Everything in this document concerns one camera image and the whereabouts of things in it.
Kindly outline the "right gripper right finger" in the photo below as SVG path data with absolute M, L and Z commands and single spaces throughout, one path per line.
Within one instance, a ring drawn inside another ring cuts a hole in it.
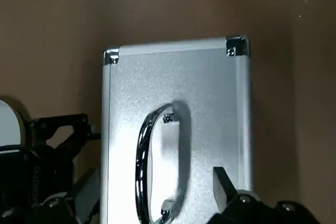
M 213 168 L 218 213 L 208 223 L 319 223 L 304 205 L 282 200 L 270 207 L 252 191 L 237 190 L 223 167 Z

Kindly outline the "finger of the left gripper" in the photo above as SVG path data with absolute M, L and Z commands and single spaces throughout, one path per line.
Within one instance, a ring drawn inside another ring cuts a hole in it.
M 80 113 L 32 120 L 29 127 L 33 146 L 46 145 L 57 130 L 64 126 L 72 127 L 72 134 L 55 148 L 60 157 L 73 159 L 89 141 L 101 139 L 101 134 L 92 130 L 88 116 Z

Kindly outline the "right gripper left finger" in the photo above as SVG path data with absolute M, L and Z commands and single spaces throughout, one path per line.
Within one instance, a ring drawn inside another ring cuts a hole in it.
M 1 223 L 98 223 L 100 172 L 88 170 L 66 193 L 49 196 L 31 210 L 1 211 Z

